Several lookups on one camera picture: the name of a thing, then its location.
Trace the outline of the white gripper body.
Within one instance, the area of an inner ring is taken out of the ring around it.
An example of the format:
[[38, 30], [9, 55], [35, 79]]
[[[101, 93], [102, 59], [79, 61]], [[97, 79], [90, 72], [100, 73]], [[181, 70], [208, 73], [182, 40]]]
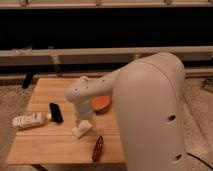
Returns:
[[89, 101], [75, 103], [75, 116], [80, 120], [90, 120], [93, 117], [94, 110]]

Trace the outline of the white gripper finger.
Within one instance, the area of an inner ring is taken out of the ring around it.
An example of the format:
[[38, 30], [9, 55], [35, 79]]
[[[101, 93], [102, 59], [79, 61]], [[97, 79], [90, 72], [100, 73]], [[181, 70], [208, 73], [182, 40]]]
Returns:
[[81, 121], [82, 121], [82, 120], [79, 120], [79, 119], [76, 120], [76, 126], [77, 126], [77, 127], [79, 127]]
[[88, 119], [88, 122], [91, 124], [91, 125], [93, 125], [94, 126], [94, 118], [92, 117], [92, 118], [90, 118], [90, 119]]

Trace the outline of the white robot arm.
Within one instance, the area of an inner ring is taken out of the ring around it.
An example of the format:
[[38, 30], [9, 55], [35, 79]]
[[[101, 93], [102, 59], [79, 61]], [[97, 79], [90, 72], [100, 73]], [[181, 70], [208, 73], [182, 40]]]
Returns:
[[180, 59], [161, 52], [96, 80], [81, 77], [66, 99], [78, 119], [88, 120], [93, 97], [113, 97], [128, 171], [187, 171], [179, 109], [184, 79]]

